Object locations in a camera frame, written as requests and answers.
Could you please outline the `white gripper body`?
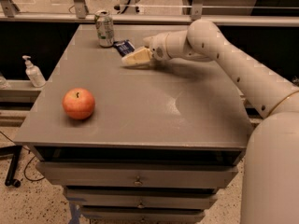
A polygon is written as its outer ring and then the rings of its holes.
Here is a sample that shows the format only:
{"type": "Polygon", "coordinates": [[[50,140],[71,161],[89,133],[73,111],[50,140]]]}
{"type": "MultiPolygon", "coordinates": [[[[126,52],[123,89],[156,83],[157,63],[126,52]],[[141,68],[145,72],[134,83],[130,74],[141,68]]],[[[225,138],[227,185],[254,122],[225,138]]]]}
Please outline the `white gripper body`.
{"type": "Polygon", "coordinates": [[[158,61],[166,61],[171,59],[166,48],[167,37],[168,33],[160,33],[157,35],[145,37],[143,39],[144,45],[149,48],[153,58],[158,61]]]}

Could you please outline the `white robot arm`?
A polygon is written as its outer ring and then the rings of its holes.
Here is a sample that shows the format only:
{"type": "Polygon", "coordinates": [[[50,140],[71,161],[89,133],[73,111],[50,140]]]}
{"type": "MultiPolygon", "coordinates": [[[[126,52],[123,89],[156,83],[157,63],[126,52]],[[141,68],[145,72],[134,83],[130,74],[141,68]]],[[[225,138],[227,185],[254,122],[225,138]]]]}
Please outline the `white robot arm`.
{"type": "Polygon", "coordinates": [[[299,89],[230,43],[205,20],[144,39],[126,66],[174,58],[216,62],[263,121],[250,136],[244,162],[240,224],[299,224],[299,89]]]}

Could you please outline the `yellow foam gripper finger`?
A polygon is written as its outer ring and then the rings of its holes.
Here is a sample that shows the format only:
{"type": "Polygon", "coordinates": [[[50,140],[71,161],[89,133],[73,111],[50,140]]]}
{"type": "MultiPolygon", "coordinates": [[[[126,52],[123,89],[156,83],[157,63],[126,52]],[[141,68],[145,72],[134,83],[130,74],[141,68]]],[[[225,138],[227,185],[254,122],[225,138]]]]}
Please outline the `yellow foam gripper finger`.
{"type": "Polygon", "coordinates": [[[146,47],[141,47],[135,51],[126,54],[121,58],[122,65],[127,68],[149,67],[152,52],[146,47]]]}

